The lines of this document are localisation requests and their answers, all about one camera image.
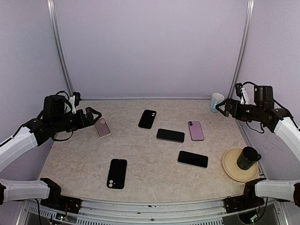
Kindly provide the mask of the purple-edged phone screen up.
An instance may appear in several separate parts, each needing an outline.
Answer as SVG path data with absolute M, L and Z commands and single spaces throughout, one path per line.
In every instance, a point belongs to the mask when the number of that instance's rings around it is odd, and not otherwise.
M 160 128 L 157 131 L 156 138 L 159 140 L 183 143 L 185 139 L 185 133 Z

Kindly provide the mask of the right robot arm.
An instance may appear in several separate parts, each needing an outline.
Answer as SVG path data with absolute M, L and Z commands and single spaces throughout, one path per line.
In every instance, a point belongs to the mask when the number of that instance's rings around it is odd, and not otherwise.
M 271 86 L 254 85 L 254 104 L 248 103 L 248 94 L 242 83 L 235 84 L 236 95 L 240 98 L 234 100 L 227 98 L 217 104 L 215 108 L 224 116 L 243 122 L 260 122 L 261 127 L 267 127 L 270 132 L 279 137 L 292 151 L 294 156 L 300 158 L 300 128 L 288 109 L 279 105 L 273 97 Z M 300 204 L 299 180 L 267 180 L 256 179 L 245 184 L 244 194 L 240 197 L 240 204 L 250 208 L 258 198 L 273 198 Z

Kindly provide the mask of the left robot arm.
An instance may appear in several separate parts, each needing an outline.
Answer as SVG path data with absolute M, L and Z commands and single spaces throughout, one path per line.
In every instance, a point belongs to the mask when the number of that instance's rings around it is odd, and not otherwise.
M 49 139 L 57 141 L 55 137 L 58 133 L 73 134 L 79 129 L 95 125 L 102 114 L 91 107 L 77 110 L 80 100 L 78 92 L 74 92 L 70 98 L 66 98 L 61 92 L 45 97 L 40 114 L 22 124 L 0 144 L 0 169 L 4 170 L 20 156 Z M 61 187 L 50 179 L 0 180 L 1 203 L 27 199 L 46 200 L 57 209 L 66 203 L 64 195 L 61 195 Z

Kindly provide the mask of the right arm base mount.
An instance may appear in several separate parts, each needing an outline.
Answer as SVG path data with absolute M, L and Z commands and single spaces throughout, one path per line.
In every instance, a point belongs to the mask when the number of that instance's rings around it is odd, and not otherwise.
M 254 207 L 265 204 L 264 199 L 255 195 L 255 184 L 266 180 L 265 178 L 258 178 L 245 183 L 242 195 L 227 197 L 224 199 L 226 213 L 233 213 L 242 210 L 248 210 Z

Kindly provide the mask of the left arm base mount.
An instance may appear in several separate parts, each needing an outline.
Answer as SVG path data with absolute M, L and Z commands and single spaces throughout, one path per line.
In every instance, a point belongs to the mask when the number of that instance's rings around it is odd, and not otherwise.
M 49 196 L 40 201 L 42 206 L 64 211 L 65 213 L 79 213 L 82 204 L 81 199 L 61 195 L 61 187 L 49 178 L 41 178 L 40 180 L 50 188 Z

